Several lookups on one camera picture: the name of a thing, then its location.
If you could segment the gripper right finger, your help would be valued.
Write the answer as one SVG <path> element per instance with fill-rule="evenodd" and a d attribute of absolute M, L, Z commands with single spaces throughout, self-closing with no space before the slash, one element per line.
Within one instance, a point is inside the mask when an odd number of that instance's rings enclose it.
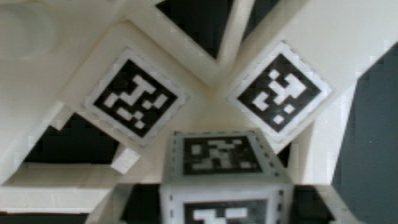
<path fill-rule="evenodd" d="M 352 210 L 349 209 L 347 203 L 342 199 L 334 187 L 331 185 L 317 185 L 315 189 L 320 194 L 329 212 L 333 214 L 333 220 L 327 224 L 366 224 L 358 219 Z"/>

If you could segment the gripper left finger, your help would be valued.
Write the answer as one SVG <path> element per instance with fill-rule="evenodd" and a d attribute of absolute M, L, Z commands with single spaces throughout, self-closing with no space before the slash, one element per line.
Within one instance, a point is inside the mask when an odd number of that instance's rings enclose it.
<path fill-rule="evenodd" d="M 118 184 L 89 213 L 86 224 L 125 224 L 121 220 L 134 185 Z"/>

